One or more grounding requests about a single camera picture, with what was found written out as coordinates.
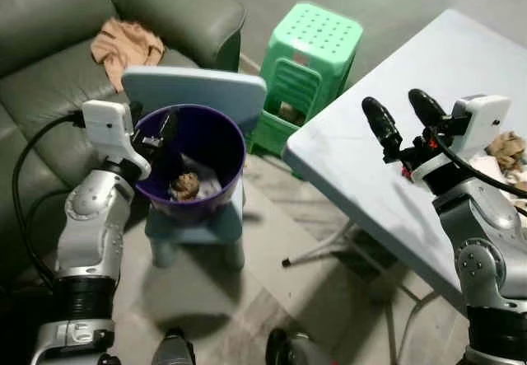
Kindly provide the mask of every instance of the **green plastic stool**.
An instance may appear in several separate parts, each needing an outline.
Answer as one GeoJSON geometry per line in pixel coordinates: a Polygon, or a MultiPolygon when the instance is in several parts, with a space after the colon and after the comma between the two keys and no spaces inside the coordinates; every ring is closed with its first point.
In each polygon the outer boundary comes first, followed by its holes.
{"type": "Polygon", "coordinates": [[[352,66],[362,27],[308,2],[297,3],[274,29],[260,70],[268,95],[254,145],[281,155],[289,136],[299,129],[277,116],[283,102],[305,115],[305,122],[339,96],[352,66]]]}

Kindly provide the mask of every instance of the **purple bucket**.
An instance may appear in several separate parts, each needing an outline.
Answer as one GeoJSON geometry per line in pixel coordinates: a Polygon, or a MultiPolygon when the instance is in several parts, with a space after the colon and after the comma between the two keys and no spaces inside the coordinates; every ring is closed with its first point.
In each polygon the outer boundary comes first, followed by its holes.
{"type": "Polygon", "coordinates": [[[154,111],[138,122],[147,136],[156,136],[166,115],[178,109],[178,128],[165,154],[152,163],[152,173],[137,183],[157,210],[182,224],[200,222],[226,204],[236,188],[245,161],[245,142],[238,126],[223,113],[202,105],[172,105],[154,111]],[[179,154],[212,168],[222,190],[205,199],[176,202],[170,200],[169,184],[177,178],[179,154]]]}

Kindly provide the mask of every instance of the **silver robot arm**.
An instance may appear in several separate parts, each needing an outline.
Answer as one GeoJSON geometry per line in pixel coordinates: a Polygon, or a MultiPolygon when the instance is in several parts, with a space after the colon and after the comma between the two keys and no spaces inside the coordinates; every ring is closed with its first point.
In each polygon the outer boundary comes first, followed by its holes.
{"type": "Polygon", "coordinates": [[[469,346],[465,360],[485,365],[527,363],[527,240],[520,217],[500,190],[474,178],[451,161],[437,139],[460,157],[481,152],[499,133],[510,101],[470,96],[456,101],[451,115],[426,93],[412,90],[410,102],[425,125],[413,147],[378,101],[362,108],[384,148],[386,162],[400,160],[417,183],[436,196],[434,208],[455,254],[455,268],[467,305],[469,346]]]}
{"type": "Polygon", "coordinates": [[[40,327],[31,365],[115,365],[111,319],[119,279],[124,224],[136,180],[150,164],[132,147],[127,105],[88,101],[82,107],[89,140],[105,162],[68,196],[58,241],[54,321],[40,327]]]}

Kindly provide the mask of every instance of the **green sofa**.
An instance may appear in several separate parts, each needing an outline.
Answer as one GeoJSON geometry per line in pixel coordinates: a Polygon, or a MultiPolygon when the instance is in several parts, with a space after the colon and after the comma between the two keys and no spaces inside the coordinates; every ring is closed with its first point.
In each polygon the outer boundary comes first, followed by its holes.
{"type": "MultiPolygon", "coordinates": [[[[12,169],[22,148],[52,118],[84,101],[128,102],[116,94],[90,43],[112,16],[137,21],[166,45],[161,65],[236,71],[245,11],[232,0],[0,0],[0,284],[29,265],[11,195],[12,169]]],[[[75,186],[96,165],[81,129],[63,124],[46,134],[21,173],[24,209],[51,190],[75,186]]],[[[40,254],[57,243],[64,197],[36,214],[40,254]]]]}

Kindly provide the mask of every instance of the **tiled floor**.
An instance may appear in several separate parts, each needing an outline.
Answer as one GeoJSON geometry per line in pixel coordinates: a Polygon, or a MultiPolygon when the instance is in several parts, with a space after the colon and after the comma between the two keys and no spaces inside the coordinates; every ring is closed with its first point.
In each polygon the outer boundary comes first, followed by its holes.
{"type": "MultiPolygon", "coordinates": [[[[263,365],[268,332],[277,325],[307,331],[341,364],[392,363],[413,306],[405,293],[383,278],[367,283],[333,256],[280,265],[341,227],[345,216],[276,159],[249,157],[245,190],[246,264],[239,273],[220,267],[216,247],[181,249],[174,265],[155,269],[144,226],[125,236],[113,348],[123,363],[150,363],[165,330],[176,325],[193,341],[199,365],[263,365]]],[[[390,274],[419,296],[430,290],[400,264],[390,274]]],[[[455,363],[466,324],[436,299],[416,320],[402,363],[455,363]]]]}

